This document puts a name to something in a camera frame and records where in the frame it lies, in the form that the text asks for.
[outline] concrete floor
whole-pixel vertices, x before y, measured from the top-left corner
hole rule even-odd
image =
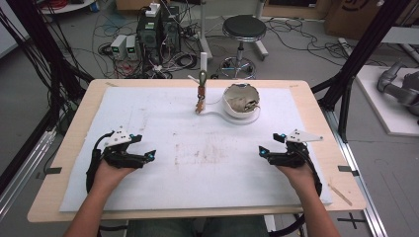
[[[89,52],[91,50],[97,52],[101,43],[113,40],[112,37],[99,37],[103,36],[103,33],[113,34],[113,29],[104,25],[127,24],[121,29],[120,34],[128,34],[136,27],[135,19],[136,15],[117,12],[112,2],[106,4],[99,13],[82,9],[59,15],[59,22],[70,45],[74,48],[77,60],[95,78],[105,78],[110,75],[103,73],[106,65],[108,65],[108,71],[112,72],[112,62],[109,59],[104,58],[106,64],[98,56],[95,59]],[[207,28],[213,27],[213,30],[208,33],[209,47],[214,56],[213,61],[209,63],[209,74],[216,73],[216,68],[222,60],[234,55],[238,47],[236,41],[220,37],[222,36],[221,23],[222,18],[207,20]],[[324,33],[322,22],[288,21],[288,23],[294,26],[302,24],[304,32],[317,38],[315,43],[317,46],[324,46],[327,42],[337,42],[337,38]],[[311,38],[305,38],[296,31],[279,33],[279,37],[273,32],[267,32],[262,42],[269,51],[269,56],[261,61],[255,47],[247,43],[244,56],[256,63],[258,79],[304,80],[310,86],[314,86],[334,76],[345,59],[334,58],[326,50],[313,51],[333,61],[332,63],[314,56],[307,50],[290,48],[307,48],[310,40]],[[354,40],[349,40],[350,45],[356,43]],[[415,61],[394,47],[397,48],[397,45],[382,44],[376,49],[372,59],[391,65],[401,58],[407,66],[418,67]],[[198,71],[182,70],[173,73],[173,77],[187,78],[189,74],[197,75]],[[47,111],[47,94],[46,88],[35,74],[32,65],[18,49],[0,59],[0,78],[2,82],[0,100],[3,105],[0,109],[2,115],[0,129],[4,134],[0,142],[2,157],[0,171],[3,172]],[[320,92],[315,96],[321,98],[323,93]],[[347,129],[352,152],[387,235],[419,236],[419,203],[416,201],[419,198],[419,188],[416,185],[418,179],[416,171],[419,168],[419,138],[387,135],[357,83],[353,86]],[[57,147],[61,139],[62,136],[58,136],[52,147]],[[42,171],[43,164],[52,155],[53,150],[51,148],[44,156],[40,166],[37,167],[6,216],[1,220],[1,236],[59,236],[68,226],[66,222],[34,224],[28,222],[26,218],[42,184],[42,180],[37,179],[36,175]],[[352,215],[355,219],[365,219],[361,212],[352,212]],[[349,221],[342,221],[342,218],[350,218],[350,213],[333,212],[331,216],[342,236],[371,236],[366,223],[353,224]],[[293,217],[289,215],[277,215],[275,219],[278,228],[287,226],[293,221]],[[123,233],[107,233],[105,236],[123,236]]]

